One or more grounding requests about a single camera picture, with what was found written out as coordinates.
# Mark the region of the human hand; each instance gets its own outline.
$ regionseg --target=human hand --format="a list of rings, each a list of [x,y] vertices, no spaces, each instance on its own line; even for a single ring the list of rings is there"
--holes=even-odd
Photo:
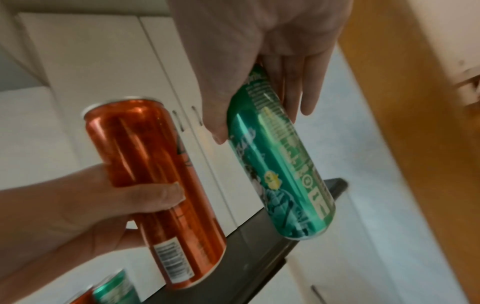
[[[143,246],[140,231],[126,229],[131,214],[184,199],[178,184],[114,188],[102,165],[0,191],[0,302],[16,301],[96,256]]]
[[[196,74],[203,122],[228,138],[230,99],[257,58],[290,119],[313,112],[352,0],[169,0]]]

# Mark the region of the red can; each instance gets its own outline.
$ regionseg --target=red can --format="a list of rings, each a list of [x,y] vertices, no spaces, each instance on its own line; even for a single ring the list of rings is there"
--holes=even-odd
[[[186,199],[179,205],[133,217],[167,286],[202,281],[219,264],[227,242],[169,112],[154,99],[126,97],[92,105],[83,118],[113,186],[183,187]]]
[[[93,296],[93,287],[90,286],[65,302],[65,304],[96,304]]]

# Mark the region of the cabinet handle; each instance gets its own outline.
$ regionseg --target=cabinet handle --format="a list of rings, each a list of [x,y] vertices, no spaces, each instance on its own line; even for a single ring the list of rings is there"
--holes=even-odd
[[[200,114],[199,112],[197,111],[197,108],[195,106],[192,106],[191,109],[195,112],[195,115],[196,117],[198,118],[198,123],[200,124],[200,126],[202,127],[204,125],[204,123],[202,122],[202,119],[200,118]]]
[[[310,289],[313,291],[321,304],[327,304],[327,301],[325,301],[324,297],[320,294],[320,291],[317,289],[317,287],[315,287],[315,285],[310,286]]]
[[[182,132],[185,131],[185,129],[184,129],[183,125],[182,125],[182,122],[180,121],[180,118],[179,118],[179,115],[177,114],[177,112],[176,112],[175,110],[173,110],[171,113],[175,116],[176,121],[178,122],[178,125],[180,126],[180,131],[182,131]]]

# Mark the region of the kitchen counter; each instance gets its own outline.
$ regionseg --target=kitchen counter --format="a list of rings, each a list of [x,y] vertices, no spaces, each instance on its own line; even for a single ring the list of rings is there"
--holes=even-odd
[[[348,186],[341,178],[325,183],[335,200]],[[184,290],[163,287],[144,303],[248,303],[285,264],[285,257],[297,243],[278,234],[262,209],[227,237],[223,260],[205,281]]]

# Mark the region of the metallic can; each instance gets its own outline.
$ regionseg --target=metallic can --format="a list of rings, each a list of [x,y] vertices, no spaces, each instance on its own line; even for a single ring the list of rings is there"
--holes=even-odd
[[[335,205],[260,65],[231,99],[228,135],[277,231],[308,239],[324,232]]]
[[[93,297],[98,304],[141,303],[135,287],[123,269],[98,283],[93,289]]]
[[[71,297],[65,304],[97,304],[93,297],[93,287],[89,286]]]
[[[90,106],[83,118],[115,187],[180,183],[186,200],[133,218],[168,287],[206,278],[227,242],[169,112],[153,99],[126,97]]]

